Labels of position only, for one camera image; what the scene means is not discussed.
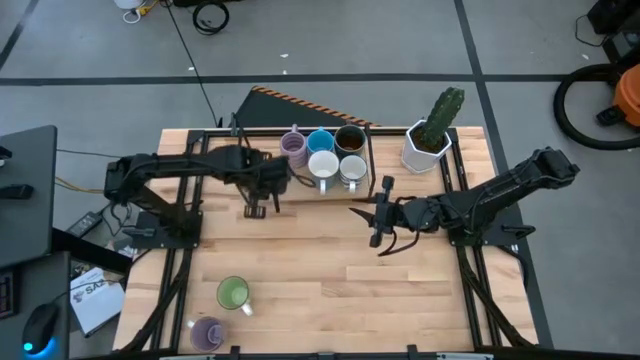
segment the green mug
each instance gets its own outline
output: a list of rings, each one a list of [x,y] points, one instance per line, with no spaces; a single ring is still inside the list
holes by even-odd
[[[249,305],[249,285],[239,276],[230,276],[218,285],[218,304],[227,310],[242,309],[247,316],[253,315]]]

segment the orange and black stripe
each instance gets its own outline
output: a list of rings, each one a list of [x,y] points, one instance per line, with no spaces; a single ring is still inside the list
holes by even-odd
[[[297,105],[306,106],[306,107],[308,107],[310,109],[314,109],[316,111],[322,111],[323,113],[326,113],[326,114],[329,114],[329,115],[333,115],[335,117],[339,117],[342,120],[344,120],[345,122],[354,123],[354,124],[357,124],[357,125],[360,125],[360,126],[364,126],[366,124],[369,124],[369,126],[379,126],[379,125],[373,124],[373,123],[371,123],[369,121],[366,121],[364,119],[360,119],[360,118],[357,118],[357,117],[349,115],[349,114],[341,113],[340,111],[329,109],[326,106],[314,104],[311,101],[298,99],[296,97],[289,96],[287,94],[283,94],[283,93],[275,91],[275,90],[271,90],[271,89],[266,88],[264,86],[254,86],[254,87],[251,88],[251,91],[261,92],[263,94],[271,95],[273,97],[277,97],[278,99],[286,100],[286,101],[292,102],[292,103],[297,104]]]

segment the gray floor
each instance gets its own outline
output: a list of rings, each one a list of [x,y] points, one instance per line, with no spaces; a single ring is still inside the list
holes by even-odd
[[[486,74],[562,74],[605,62],[601,49],[573,38],[576,17],[595,0],[464,0],[482,71]],[[0,48],[27,7],[0,2]],[[203,76],[428,73],[470,74],[453,0],[245,0],[229,4],[231,22],[204,37],[186,9],[173,9]],[[157,7],[136,25],[124,24],[111,1],[40,0],[0,81],[13,78],[195,76],[171,17]],[[588,23],[584,37],[596,40]],[[206,84],[218,116],[228,118],[252,85]],[[409,125],[425,115],[446,86],[467,90],[457,125],[485,125],[473,82],[278,82],[273,89],[384,125]],[[488,83],[509,165],[539,147],[563,149],[582,168],[575,184],[521,202],[534,266],[556,348],[640,354],[640,272],[634,267],[640,232],[634,207],[640,180],[636,152],[598,152],[566,139],[551,112],[555,83]],[[567,110],[577,126],[602,138],[593,114],[607,106],[603,84],[579,84]],[[212,127],[197,84],[0,86],[0,133],[42,124],[59,128],[59,146],[117,155],[153,152],[162,128]],[[57,175],[100,187],[106,160],[60,154]],[[66,228],[100,196],[56,192],[55,224]],[[94,236],[104,240],[103,229]],[[90,339],[72,337],[72,355],[105,353],[115,324]]]

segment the mug handle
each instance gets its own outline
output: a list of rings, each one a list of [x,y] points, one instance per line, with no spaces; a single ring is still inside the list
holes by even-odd
[[[242,305],[242,311],[244,311],[247,316],[253,315],[253,309],[251,308],[251,305],[249,305],[248,301]]]

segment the potted cactus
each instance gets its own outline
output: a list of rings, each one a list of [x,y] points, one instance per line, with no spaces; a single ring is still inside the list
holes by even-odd
[[[427,120],[418,120],[405,134],[402,164],[412,173],[421,174],[436,166],[451,147],[447,128],[464,102],[464,90],[448,88],[436,101]]]

